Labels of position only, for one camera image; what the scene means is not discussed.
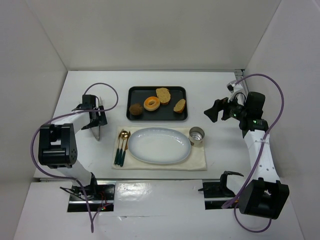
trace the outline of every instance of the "white backdrop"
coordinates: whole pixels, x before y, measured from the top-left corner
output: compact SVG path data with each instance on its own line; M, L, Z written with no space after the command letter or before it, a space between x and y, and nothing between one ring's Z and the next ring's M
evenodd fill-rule
M33 180L29 145L67 70L24 0L0 1L0 233L14 237Z
M245 74L274 78L284 94L284 112L271 131L277 172L289 185L290 198L304 238L317 239L320 208L319 92L320 1L282 0ZM266 95L264 117L271 124L280 109L280 94L267 79L247 81Z
M280 0L26 0L68 70L243 69Z

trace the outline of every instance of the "baked goods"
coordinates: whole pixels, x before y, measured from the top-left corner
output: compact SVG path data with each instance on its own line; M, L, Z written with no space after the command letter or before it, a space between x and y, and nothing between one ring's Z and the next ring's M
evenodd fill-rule
M143 103L143 107L145 108L145 110L148 110L148 111L154 111L158 109L159 106L160 106L160 100L155 96L148 97Z
M178 101L175 105L175 107L173 108L173 111L175 111L178 114L181 114L186 106L186 100L181 99L180 101Z
M133 115L133 116L138 116L141 115L143 112L144 108L141 106L140 103L136 103L133 104L129 107L129 112Z
M165 87L157 88L155 92L156 92L156 96L159 98L160 103L162 105L167 105L170 102L171 95L167 88Z

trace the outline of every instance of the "white oval plate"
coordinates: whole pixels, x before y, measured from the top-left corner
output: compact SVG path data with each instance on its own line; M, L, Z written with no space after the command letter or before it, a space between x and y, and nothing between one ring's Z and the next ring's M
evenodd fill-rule
M179 131L150 127L134 132L128 141L130 153L151 164L176 164L189 156L189 139Z

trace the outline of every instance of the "spoon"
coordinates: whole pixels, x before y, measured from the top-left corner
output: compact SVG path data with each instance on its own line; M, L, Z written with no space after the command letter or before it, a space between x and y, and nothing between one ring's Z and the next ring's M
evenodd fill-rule
M128 136L129 135L128 135L127 131L125 131L125 130L121 131L120 137L122 139L122 145L121 145L121 149L120 149L120 152L119 152L119 155L118 155L118 158L117 158L117 162L116 162L117 165L120 165L120 163L121 163L122 151L123 151L122 148L124 147L124 142L128 138Z
M117 165L118 164L118 156L119 156L119 146L120 146L120 138L121 138L121 133L123 132L124 130L122 129L119 133L119 136L118 136L118 148L116 149L116 154L115 154L115 158L114 158L114 165Z

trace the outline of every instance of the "bagel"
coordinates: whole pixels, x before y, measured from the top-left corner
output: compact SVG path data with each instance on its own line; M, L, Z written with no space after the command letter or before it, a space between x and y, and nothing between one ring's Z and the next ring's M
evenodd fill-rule
M143 107L145 108L145 110L148 110L150 112L157 110L159 106L160 100L155 96L148 97L143 103Z

